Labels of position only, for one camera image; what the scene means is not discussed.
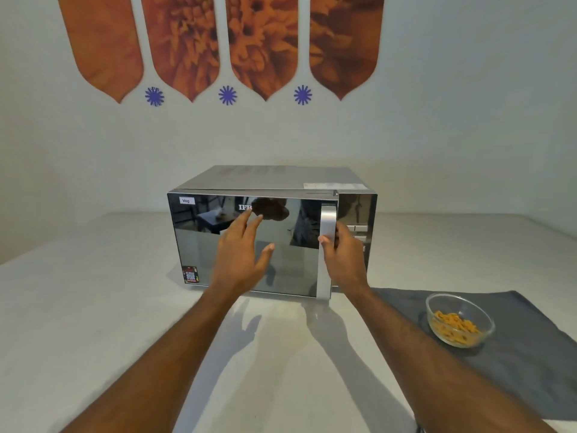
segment person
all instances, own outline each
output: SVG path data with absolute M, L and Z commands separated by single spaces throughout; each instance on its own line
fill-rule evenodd
M 262 217 L 241 214 L 221 237 L 213 279 L 198 302 L 62 433 L 172 431 L 228 310 L 265 274 L 274 245 L 255 262 Z M 531 409 L 443 349 L 371 291 L 362 243 L 337 225 L 320 237 L 331 278 L 356 307 L 428 433 L 553 432 Z

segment glass bowl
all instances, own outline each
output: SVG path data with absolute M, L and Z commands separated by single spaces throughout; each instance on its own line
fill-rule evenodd
M 449 293 L 433 293 L 426 301 L 427 320 L 433 333 L 443 342 L 456 348 L 473 348 L 487 340 L 495 331 L 495 322 L 478 305 L 460 296 Z M 458 330 L 435 316 L 435 312 L 443 314 L 456 313 L 462 320 L 470 320 L 479 333 Z

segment microwave top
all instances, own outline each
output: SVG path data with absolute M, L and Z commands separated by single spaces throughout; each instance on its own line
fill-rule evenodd
M 179 190 L 337 190 L 374 193 L 348 167 L 213 166 Z

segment white table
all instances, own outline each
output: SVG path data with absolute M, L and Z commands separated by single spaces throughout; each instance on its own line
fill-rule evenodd
M 373 241 L 375 287 L 514 289 L 577 339 L 569 237 L 519 216 L 378 215 Z M 0 266 L 0 430 L 57 431 L 199 295 L 182 283 L 165 213 L 106 215 Z M 299 301 L 241 298 L 176 431 L 413 433 L 412 412 L 348 300 L 334 294 L 332 311 L 305 304 L 310 329 Z M 577 432 L 577 422 L 552 425 Z

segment person's right arm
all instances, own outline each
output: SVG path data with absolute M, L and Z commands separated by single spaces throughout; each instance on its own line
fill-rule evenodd
M 554 432 L 531 409 L 481 377 L 372 292 L 362 243 L 341 223 L 337 236 L 336 247 L 327 237 L 319 238 L 329 275 L 369 327 L 427 433 Z

